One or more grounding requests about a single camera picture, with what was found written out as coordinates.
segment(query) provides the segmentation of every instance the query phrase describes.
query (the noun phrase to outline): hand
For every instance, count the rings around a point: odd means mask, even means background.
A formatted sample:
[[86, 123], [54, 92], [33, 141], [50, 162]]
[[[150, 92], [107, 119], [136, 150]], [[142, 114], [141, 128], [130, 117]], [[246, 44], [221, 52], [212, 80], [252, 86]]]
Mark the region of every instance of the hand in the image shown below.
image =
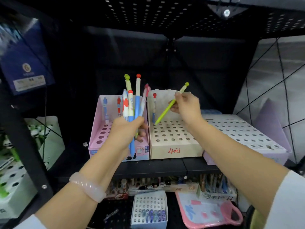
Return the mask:
[[176, 102], [171, 107], [172, 112], [182, 116], [187, 125], [193, 125], [202, 118], [199, 99], [190, 92], [175, 93]]
[[143, 142], [142, 137], [146, 136], [144, 129], [148, 129], [148, 125], [144, 123], [143, 117], [138, 117], [132, 122], [127, 122], [124, 117], [116, 118], [112, 123], [108, 139], [105, 143], [111, 143], [115, 146], [116, 150], [124, 152], [124, 155], [127, 156], [128, 145], [135, 137], [135, 133], [139, 128], [140, 131], [136, 140]]

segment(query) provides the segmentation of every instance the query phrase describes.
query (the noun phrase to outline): person's right hand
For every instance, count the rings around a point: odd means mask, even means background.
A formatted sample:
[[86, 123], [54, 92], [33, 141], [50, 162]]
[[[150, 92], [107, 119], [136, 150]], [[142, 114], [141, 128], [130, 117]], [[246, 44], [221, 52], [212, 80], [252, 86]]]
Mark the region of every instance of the person's right hand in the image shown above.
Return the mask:
[[202, 118], [200, 111], [199, 99], [190, 92], [175, 93], [176, 102], [171, 107], [172, 112], [182, 116], [186, 124], [196, 124]]

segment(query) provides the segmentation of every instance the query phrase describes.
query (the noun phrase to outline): barcode label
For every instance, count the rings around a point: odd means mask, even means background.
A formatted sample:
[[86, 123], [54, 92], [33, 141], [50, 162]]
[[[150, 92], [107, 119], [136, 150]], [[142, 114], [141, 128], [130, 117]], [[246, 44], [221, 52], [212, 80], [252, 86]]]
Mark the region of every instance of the barcode label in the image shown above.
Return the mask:
[[45, 79], [43, 75], [24, 79], [17, 79], [13, 82], [17, 92], [45, 85]]

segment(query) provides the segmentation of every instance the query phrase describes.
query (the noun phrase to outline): bracelet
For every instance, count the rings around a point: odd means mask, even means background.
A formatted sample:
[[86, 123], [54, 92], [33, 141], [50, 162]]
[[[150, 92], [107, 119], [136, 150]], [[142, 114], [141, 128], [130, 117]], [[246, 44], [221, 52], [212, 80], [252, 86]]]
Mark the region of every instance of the bracelet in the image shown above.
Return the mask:
[[103, 192], [99, 185], [89, 181], [79, 172], [72, 174], [69, 181], [78, 185], [90, 198], [92, 198], [97, 203], [100, 203], [106, 197], [106, 193]]

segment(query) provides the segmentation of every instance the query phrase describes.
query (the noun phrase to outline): handwritten price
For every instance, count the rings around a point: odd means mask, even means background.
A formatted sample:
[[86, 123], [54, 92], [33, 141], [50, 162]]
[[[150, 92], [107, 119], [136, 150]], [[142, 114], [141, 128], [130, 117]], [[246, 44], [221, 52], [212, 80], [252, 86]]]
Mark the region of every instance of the handwritten price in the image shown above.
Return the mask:
[[178, 148], [175, 148], [175, 149], [172, 149], [172, 148], [170, 148], [170, 150], [168, 151], [168, 153], [169, 154], [172, 154], [172, 153], [180, 153], [180, 148], [178, 149]]

